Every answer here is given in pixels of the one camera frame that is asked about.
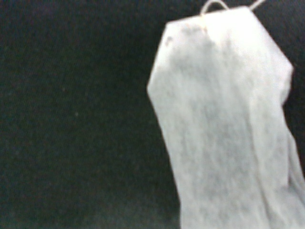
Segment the black background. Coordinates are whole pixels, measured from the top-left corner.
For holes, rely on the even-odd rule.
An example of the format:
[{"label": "black background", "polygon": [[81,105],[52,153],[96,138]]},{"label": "black background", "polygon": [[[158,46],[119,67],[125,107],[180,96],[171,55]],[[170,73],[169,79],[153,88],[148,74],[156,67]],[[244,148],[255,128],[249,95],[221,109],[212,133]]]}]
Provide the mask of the black background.
[{"label": "black background", "polygon": [[[0,228],[178,228],[146,85],[165,23],[204,3],[0,1]],[[285,115],[303,171],[304,9],[267,0],[255,10],[295,67]]]}]

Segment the string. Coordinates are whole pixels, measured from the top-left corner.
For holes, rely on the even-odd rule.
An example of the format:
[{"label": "string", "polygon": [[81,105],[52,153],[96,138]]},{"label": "string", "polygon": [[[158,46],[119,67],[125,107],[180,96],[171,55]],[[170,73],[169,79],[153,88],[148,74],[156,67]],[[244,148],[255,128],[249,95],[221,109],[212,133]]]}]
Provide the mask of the string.
[{"label": "string", "polygon": [[264,3],[266,0],[257,0],[255,3],[253,3],[251,6],[249,6],[250,10],[254,11],[259,5]]},{"label": "string", "polygon": [[220,4],[226,10],[229,9],[229,7],[221,0],[208,0],[202,8],[201,14],[205,14],[208,11],[209,7],[214,3]]},{"label": "string", "polygon": [[[262,3],[264,3],[266,0],[257,0],[254,2],[251,6],[249,6],[249,9],[251,11],[254,11],[258,6],[260,6]],[[209,10],[210,6],[214,3],[220,4],[224,9],[228,10],[229,7],[222,1],[222,0],[208,0],[205,5],[203,6],[200,14],[205,14]]]}]

